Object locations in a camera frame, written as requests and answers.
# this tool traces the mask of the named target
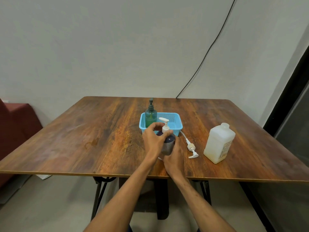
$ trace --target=black cable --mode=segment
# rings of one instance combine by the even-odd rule
[[[204,60],[205,60],[205,58],[206,58],[208,52],[210,51],[211,47],[214,45],[214,43],[215,43],[216,40],[218,39],[220,33],[222,32],[222,29],[223,29],[223,27],[224,27],[224,25],[225,25],[227,19],[229,18],[229,15],[230,15],[230,12],[231,12],[231,10],[232,10],[232,8],[233,8],[234,2],[235,2],[235,0],[233,1],[232,5],[231,5],[231,8],[230,8],[230,10],[229,10],[229,13],[227,14],[227,16],[226,16],[226,18],[225,18],[225,21],[224,21],[224,23],[223,23],[223,25],[222,25],[222,27],[221,27],[221,29],[220,29],[219,34],[217,35],[217,37],[215,38],[214,42],[211,44],[211,46],[210,46],[209,49],[207,50],[207,53],[205,54],[205,56],[204,56],[204,58],[203,58],[201,64],[198,66],[197,70],[195,71],[195,73],[193,74],[193,76],[191,77],[191,79],[188,81],[188,83],[185,85],[185,87],[180,91],[180,93],[177,95],[176,98],[178,98],[178,96],[183,92],[183,90],[187,87],[187,85],[188,85],[188,84],[190,83],[190,81],[194,78],[195,74],[197,73],[197,71],[198,71],[198,70],[200,69],[200,67],[202,66],[202,64],[203,64],[203,62],[204,62]]]

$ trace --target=blue plastic basket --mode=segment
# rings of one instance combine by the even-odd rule
[[[163,118],[169,120],[168,126],[170,127],[170,129],[173,130],[173,134],[175,136],[178,136],[179,131],[182,129],[182,122],[180,120],[180,116],[177,113],[158,112],[156,122],[162,122],[161,120],[159,120],[160,117],[163,117]],[[141,119],[139,120],[139,128],[141,129],[142,133],[146,129],[145,112],[141,114]]]

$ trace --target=person's left hand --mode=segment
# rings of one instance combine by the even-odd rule
[[[162,122],[152,123],[142,134],[146,152],[145,160],[147,159],[153,164],[156,162],[161,153],[165,139],[173,133],[172,130],[169,130],[161,136],[157,136],[154,133],[154,130],[162,131],[163,126],[164,123]]]

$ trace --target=wood grain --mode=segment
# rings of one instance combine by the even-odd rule
[[[148,99],[84,97],[0,161],[0,173],[129,177],[145,156],[138,125]],[[229,100],[155,98],[154,107],[178,113],[195,144],[199,157],[188,159],[180,134],[190,179],[309,181],[309,168]],[[222,122],[236,137],[226,159],[213,164],[203,150]],[[168,178],[160,160],[149,178]]]

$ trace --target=blue jeans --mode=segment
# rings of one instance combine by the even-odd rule
[[[129,228],[128,228],[128,232],[133,232],[130,225],[129,225]]]

